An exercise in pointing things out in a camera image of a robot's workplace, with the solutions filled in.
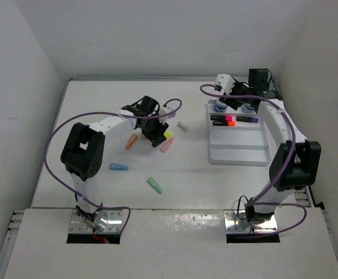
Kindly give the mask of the yellow cap black highlighter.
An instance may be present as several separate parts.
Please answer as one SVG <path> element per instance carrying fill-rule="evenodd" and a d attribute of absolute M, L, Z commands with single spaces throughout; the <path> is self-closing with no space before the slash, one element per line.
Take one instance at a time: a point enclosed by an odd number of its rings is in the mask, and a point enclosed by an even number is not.
<path fill-rule="evenodd" d="M 172 136 L 172 133 L 170 131 L 164 133 L 164 136 L 166 137 L 166 139 L 170 138 Z"/>

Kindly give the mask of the pink pastel highlighter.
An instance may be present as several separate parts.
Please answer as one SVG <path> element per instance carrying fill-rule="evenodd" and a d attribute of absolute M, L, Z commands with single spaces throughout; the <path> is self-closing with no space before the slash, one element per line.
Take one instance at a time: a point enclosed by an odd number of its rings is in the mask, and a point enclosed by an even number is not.
<path fill-rule="evenodd" d="M 171 138 L 167 139 L 163 143 L 163 145 L 160 147 L 160 151 L 162 153 L 165 153 L 170 148 L 170 146 L 172 145 L 173 142 L 174 142 L 174 138 L 171 137 Z"/>

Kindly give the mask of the orange pastel highlighter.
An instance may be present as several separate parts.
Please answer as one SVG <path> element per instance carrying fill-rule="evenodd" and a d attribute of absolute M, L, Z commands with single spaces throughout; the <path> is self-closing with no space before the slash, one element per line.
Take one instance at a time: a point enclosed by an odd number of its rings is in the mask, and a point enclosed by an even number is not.
<path fill-rule="evenodd" d="M 137 141 L 137 138 L 138 136 L 136 134 L 132 134 L 129 140 L 126 142 L 125 149 L 129 150 Z"/>

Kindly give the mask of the blue jar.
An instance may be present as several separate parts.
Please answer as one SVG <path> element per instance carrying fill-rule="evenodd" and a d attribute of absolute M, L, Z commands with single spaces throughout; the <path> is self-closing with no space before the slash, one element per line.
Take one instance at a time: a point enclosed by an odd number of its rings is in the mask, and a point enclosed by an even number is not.
<path fill-rule="evenodd" d="M 241 106 L 241 111 L 243 113 L 246 114 L 254 114 L 255 113 L 255 109 L 252 105 L 250 105 L 249 103 L 243 103 L 243 105 Z"/>
<path fill-rule="evenodd" d="M 227 111 L 227 104 L 221 102 L 220 100 L 216 100 L 214 104 L 214 112 L 216 113 L 224 113 Z"/>

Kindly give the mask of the purple cap black highlighter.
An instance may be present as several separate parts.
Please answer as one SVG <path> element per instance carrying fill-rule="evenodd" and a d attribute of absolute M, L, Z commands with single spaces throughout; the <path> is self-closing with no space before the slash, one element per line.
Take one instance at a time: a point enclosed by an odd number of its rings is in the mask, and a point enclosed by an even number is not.
<path fill-rule="evenodd" d="M 256 118 L 256 117 L 241 117 L 241 116 L 237 116 L 236 120 L 240 121 L 240 122 L 245 122 L 245 123 L 258 123 L 259 122 L 259 118 Z"/>

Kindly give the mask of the green pastel highlighter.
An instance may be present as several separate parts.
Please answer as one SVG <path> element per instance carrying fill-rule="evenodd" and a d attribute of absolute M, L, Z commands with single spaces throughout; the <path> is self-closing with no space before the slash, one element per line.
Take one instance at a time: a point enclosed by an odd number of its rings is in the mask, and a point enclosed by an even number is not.
<path fill-rule="evenodd" d="M 157 183 L 157 181 L 153 177 L 148 177 L 147 183 L 157 194 L 160 195 L 163 193 L 161 186 Z"/>

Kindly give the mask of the blue pastel highlighter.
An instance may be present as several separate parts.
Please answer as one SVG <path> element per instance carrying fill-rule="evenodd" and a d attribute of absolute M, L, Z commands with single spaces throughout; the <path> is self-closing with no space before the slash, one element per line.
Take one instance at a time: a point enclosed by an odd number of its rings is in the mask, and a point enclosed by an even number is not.
<path fill-rule="evenodd" d="M 128 171 L 129 166 L 126 166 L 124 164 L 110 163 L 108 168 L 109 170 Z"/>

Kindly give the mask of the pink cap black highlighter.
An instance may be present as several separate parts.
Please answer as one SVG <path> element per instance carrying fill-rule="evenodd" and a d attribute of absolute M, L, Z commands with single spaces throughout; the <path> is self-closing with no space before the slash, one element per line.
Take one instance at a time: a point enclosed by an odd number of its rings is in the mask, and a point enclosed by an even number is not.
<path fill-rule="evenodd" d="M 210 120 L 212 121 L 232 121 L 231 116 L 221 116 L 221 115 L 212 115 L 210 116 Z"/>

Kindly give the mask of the orange cap black highlighter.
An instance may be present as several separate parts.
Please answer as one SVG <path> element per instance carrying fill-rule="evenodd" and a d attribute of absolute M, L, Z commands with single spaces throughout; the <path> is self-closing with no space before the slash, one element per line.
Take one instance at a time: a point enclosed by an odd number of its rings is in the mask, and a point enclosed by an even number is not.
<path fill-rule="evenodd" d="M 234 121 L 213 121 L 212 125 L 218 127 L 234 127 L 236 124 Z"/>

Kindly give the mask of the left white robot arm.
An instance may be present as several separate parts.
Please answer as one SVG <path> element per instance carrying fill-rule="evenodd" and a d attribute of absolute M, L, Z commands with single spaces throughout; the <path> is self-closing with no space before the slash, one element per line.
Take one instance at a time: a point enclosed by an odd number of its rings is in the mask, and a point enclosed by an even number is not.
<path fill-rule="evenodd" d="M 166 140 L 167 120 L 174 116 L 172 108 L 160 106 L 155 99 L 144 96 L 106 119 L 73 125 L 61 153 L 61 162 L 70 173 L 77 192 L 78 214 L 93 223 L 102 206 L 96 175 L 102 166 L 105 143 L 127 131 L 140 129 L 156 147 Z"/>

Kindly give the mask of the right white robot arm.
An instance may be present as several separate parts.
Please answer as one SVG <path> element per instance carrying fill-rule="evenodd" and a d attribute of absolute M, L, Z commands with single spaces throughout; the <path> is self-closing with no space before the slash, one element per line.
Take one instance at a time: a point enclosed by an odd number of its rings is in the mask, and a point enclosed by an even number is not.
<path fill-rule="evenodd" d="M 265 122 L 276 144 L 277 151 L 269 166 L 269 182 L 245 205 L 249 223 L 269 220 L 294 191 L 315 182 L 321 145 L 310 141 L 295 126 L 270 70 L 250 69 L 247 82 L 228 74 L 218 74 L 214 84 L 223 92 L 221 100 L 227 106 L 238 109 L 250 105 Z"/>

